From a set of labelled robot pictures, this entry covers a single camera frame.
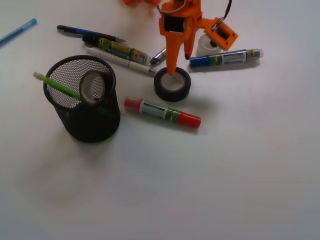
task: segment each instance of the red marker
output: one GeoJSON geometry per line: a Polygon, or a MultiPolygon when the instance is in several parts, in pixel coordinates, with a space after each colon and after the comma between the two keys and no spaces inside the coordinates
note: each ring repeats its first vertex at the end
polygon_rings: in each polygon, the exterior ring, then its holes
{"type": "Polygon", "coordinates": [[[142,98],[135,98],[127,96],[124,100],[124,107],[126,110],[144,113],[163,120],[177,123],[179,125],[189,126],[191,128],[198,128],[201,124],[201,118],[179,111],[170,107],[161,106],[142,98]]]}

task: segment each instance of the marker cap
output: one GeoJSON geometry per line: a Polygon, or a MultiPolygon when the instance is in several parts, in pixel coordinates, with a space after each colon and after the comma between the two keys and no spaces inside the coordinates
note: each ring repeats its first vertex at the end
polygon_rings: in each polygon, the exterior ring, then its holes
{"type": "Polygon", "coordinates": [[[201,118],[182,111],[180,113],[178,124],[197,129],[201,124],[201,118]]]}
{"type": "Polygon", "coordinates": [[[124,103],[123,103],[124,108],[128,111],[138,113],[142,100],[143,100],[142,98],[127,96],[124,99],[124,103]]]}

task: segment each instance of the silver pen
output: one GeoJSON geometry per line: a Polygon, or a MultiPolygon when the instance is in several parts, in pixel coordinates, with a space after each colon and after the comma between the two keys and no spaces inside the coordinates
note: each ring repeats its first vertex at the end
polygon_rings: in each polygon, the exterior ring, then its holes
{"type": "Polygon", "coordinates": [[[155,65],[157,63],[159,63],[160,61],[162,61],[163,59],[165,59],[167,56],[167,49],[164,48],[162,49],[157,55],[155,55],[151,61],[150,61],[150,64],[151,65],[155,65]]]}
{"type": "Polygon", "coordinates": [[[150,66],[142,65],[142,64],[134,62],[134,61],[129,61],[127,59],[123,59],[121,57],[112,55],[109,52],[103,51],[103,50],[96,48],[96,47],[93,47],[93,48],[86,47],[86,50],[91,55],[94,55],[96,57],[100,57],[100,58],[103,58],[103,59],[106,59],[109,61],[113,61],[115,63],[124,65],[130,69],[134,69],[134,70],[141,71],[144,73],[152,73],[153,75],[155,75],[157,73],[157,71],[154,70],[153,68],[150,68],[150,66]]]}

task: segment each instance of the roll of tape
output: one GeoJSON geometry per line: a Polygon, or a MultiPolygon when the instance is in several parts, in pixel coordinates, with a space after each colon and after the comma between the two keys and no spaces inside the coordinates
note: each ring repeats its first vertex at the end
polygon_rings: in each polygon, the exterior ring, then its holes
{"type": "Polygon", "coordinates": [[[103,71],[88,71],[80,80],[79,92],[82,100],[90,107],[102,103],[112,90],[112,75],[103,71]]]}
{"type": "Polygon", "coordinates": [[[206,35],[202,35],[198,41],[196,55],[198,57],[214,55],[221,53],[222,49],[219,46],[212,46],[212,40],[206,35]]]}
{"type": "Polygon", "coordinates": [[[154,76],[154,91],[162,100],[178,102],[188,96],[191,87],[190,75],[177,67],[175,75],[170,76],[163,68],[154,76]]]}

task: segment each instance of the black wire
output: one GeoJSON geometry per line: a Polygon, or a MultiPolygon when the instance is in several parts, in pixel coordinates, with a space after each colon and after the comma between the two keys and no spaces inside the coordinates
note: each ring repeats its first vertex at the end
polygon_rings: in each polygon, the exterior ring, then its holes
{"type": "Polygon", "coordinates": [[[225,10],[225,14],[224,14],[223,20],[226,19],[226,17],[228,16],[228,13],[229,13],[230,8],[231,8],[231,4],[232,4],[232,0],[229,0],[228,6],[226,7],[226,10],[225,10]]]}

